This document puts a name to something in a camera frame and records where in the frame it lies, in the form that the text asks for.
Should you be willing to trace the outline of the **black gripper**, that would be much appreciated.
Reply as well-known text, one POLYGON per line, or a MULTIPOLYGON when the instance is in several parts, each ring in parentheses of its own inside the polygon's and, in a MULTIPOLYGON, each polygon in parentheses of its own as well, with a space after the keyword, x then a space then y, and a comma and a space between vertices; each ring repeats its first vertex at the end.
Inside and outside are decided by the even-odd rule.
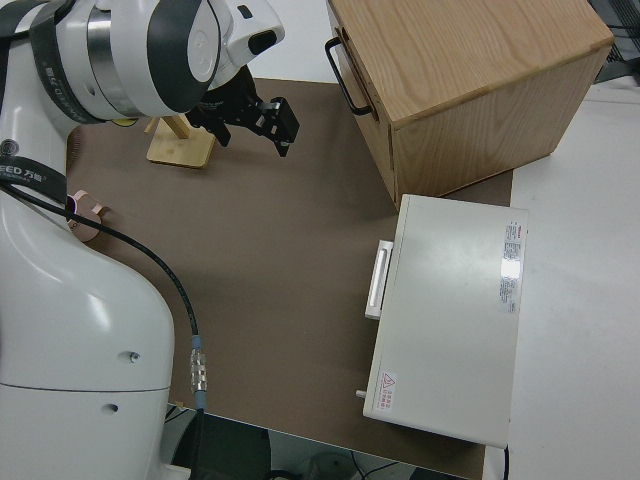
POLYGON ((262 102, 248 67, 225 84, 209 90, 187 113, 193 127, 211 129, 223 147, 229 145, 231 133, 227 125, 256 125, 258 133, 273 142, 280 157, 285 157, 295 142, 299 121, 284 97, 262 102))

